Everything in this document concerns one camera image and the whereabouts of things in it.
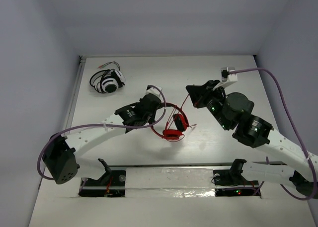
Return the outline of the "red headphones with cable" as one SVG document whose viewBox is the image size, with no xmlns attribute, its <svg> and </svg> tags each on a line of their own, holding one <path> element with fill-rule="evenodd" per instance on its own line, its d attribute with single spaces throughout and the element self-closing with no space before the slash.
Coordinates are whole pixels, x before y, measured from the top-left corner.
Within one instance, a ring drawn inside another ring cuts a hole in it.
<svg viewBox="0 0 318 227">
<path fill-rule="evenodd" d="M 173 103 L 166 103 L 166 108 L 172 108 L 172 111 L 166 121 L 164 129 L 161 133 L 155 130 L 154 126 L 151 126 L 151 131 L 163 140 L 174 143 L 179 142 L 185 137 L 185 131 L 187 129 L 196 128 L 197 124 L 190 124 L 189 120 L 183 111 L 183 106 L 189 95 L 187 95 L 182 102 L 181 106 Z"/>
</svg>

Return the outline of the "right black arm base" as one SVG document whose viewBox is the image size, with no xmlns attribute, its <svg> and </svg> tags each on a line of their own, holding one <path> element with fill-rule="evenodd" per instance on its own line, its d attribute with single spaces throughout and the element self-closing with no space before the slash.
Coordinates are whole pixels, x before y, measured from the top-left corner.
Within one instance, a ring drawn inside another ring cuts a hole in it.
<svg viewBox="0 0 318 227">
<path fill-rule="evenodd" d="M 235 159 L 229 169 L 213 171 L 211 183 L 215 185 L 216 197 L 261 197 L 260 184 L 257 180 L 246 180 L 242 174 L 244 159 Z"/>
</svg>

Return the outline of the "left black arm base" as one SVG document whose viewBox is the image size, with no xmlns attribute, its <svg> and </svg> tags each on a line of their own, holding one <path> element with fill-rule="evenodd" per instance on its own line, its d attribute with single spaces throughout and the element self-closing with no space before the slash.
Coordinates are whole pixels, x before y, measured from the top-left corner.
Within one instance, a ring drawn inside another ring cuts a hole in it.
<svg viewBox="0 0 318 227">
<path fill-rule="evenodd" d="M 104 173 L 98 179 L 83 177 L 79 188 L 80 197 L 125 197 L 126 170 L 112 170 L 101 158 L 98 161 L 103 165 Z"/>
</svg>

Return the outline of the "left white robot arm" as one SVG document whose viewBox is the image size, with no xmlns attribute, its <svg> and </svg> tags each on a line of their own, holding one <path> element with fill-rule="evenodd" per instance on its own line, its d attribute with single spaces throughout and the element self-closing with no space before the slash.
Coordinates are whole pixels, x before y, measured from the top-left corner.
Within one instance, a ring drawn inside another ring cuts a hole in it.
<svg viewBox="0 0 318 227">
<path fill-rule="evenodd" d="M 101 143 L 135 129 L 148 128 L 162 105 L 158 95 L 148 93 L 138 102 L 117 109 L 101 123 L 79 125 L 51 136 L 40 158 L 52 177 L 61 185 L 84 170 L 80 157 Z"/>
</svg>

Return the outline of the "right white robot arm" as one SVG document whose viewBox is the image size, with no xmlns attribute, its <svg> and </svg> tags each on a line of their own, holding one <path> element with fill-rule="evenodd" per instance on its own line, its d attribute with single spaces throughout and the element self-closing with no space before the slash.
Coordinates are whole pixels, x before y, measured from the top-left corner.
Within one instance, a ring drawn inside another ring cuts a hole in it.
<svg viewBox="0 0 318 227">
<path fill-rule="evenodd" d="M 295 189 L 302 200 L 318 197 L 318 157 L 284 137 L 272 124 L 252 114 L 254 103 L 239 92 L 225 93 L 218 80 L 188 85 L 195 108 L 207 108 L 225 131 L 239 143 L 275 156 L 283 165 L 268 165 L 235 159 L 225 173 L 215 177 L 219 186 L 237 186 L 249 181 L 272 182 Z"/>
</svg>

